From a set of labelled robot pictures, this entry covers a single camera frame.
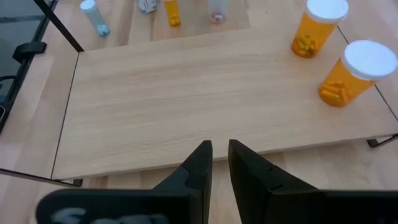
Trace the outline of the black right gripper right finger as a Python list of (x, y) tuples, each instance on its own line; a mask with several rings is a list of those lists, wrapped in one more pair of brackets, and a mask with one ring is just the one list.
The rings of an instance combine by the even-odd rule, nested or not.
[(228, 163), (242, 223), (397, 223), (395, 190), (322, 190), (238, 140)]

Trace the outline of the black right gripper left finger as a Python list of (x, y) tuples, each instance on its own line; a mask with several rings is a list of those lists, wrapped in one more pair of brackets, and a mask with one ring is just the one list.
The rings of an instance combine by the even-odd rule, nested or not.
[(213, 148), (203, 141), (150, 190), (63, 189), (40, 200), (37, 223), (208, 223)]

